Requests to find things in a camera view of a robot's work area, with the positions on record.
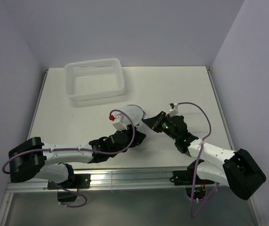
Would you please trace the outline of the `white mesh laundry bag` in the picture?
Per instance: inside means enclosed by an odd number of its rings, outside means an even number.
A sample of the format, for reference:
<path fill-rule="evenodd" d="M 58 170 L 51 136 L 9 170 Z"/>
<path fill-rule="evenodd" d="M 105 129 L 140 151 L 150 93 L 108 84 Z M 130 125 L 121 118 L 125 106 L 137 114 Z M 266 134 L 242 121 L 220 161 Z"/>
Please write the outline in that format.
<path fill-rule="evenodd" d="M 135 128 L 139 129 L 142 127 L 143 120 L 147 117 L 143 109 L 138 105 L 125 105 L 119 109 L 124 112 L 133 122 Z M 131 126 L 129 119 L 124 116 L 123 121 L 127 126 Z"/>

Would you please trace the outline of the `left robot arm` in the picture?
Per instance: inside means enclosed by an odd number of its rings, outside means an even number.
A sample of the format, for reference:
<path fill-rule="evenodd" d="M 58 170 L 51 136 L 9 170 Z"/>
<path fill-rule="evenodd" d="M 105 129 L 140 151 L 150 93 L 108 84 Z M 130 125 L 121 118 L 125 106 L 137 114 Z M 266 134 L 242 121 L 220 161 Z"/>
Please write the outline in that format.
<path fill-rule="evenodd" d="M 124 153 L 140 145 L 145 138 L 146 134 L 131 125 L 108 137 L 71 148 L 49 145 L 43 143 L 40 137 L 32 137 L 9 151 L 10 181 L 21 183 L 40 178 L 70 188 L 75 184 L 72 162 L 102 163 L 114 158 L 119 151 Z"/>

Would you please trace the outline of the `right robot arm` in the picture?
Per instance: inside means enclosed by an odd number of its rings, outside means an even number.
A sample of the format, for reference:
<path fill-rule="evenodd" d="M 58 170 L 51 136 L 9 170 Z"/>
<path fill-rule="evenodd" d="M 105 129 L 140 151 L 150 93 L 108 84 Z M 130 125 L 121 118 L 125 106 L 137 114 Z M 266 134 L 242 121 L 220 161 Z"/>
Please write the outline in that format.
<path fill-rule="evenodd" d="M 248 200 L 266 182 L 264 172 L 248 151 L 223 149 L 204 142 L 188 131 L 183 116 L 160 112 L 143 122 L 154 132 L 163 132 L 172 138 L 179 152 L 199 158 L 200 163 L 187 172 L 191 183 L 211 180 L 228 186 L 237 197 Z"/>

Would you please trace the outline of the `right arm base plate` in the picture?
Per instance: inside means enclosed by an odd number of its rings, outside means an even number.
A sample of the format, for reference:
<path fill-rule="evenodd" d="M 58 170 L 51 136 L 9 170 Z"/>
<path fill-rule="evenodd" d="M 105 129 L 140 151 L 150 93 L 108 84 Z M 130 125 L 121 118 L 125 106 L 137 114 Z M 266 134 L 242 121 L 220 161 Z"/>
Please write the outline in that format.
<path fill-rule="evenodd" d="M 193 172 L 189 170 L 175 170 L 172 172 L 172 177 L 169 179 L 175 186 L 191 186 L 193 184 Z M 212 185 L 214 181 L 200 179 L 196 176 L 196 185 Z"/>

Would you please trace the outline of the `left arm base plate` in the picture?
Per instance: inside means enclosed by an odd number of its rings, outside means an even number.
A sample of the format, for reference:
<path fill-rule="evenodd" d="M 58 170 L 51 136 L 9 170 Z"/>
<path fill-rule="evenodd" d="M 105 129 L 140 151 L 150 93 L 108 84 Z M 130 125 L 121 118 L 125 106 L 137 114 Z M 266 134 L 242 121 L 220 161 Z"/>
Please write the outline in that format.
<path fill-rule="evenodd" d="M 55 182 L 65 189 L 87 189 L 90 187 L 90 174 L 64 175 L 55 178 Z"/>

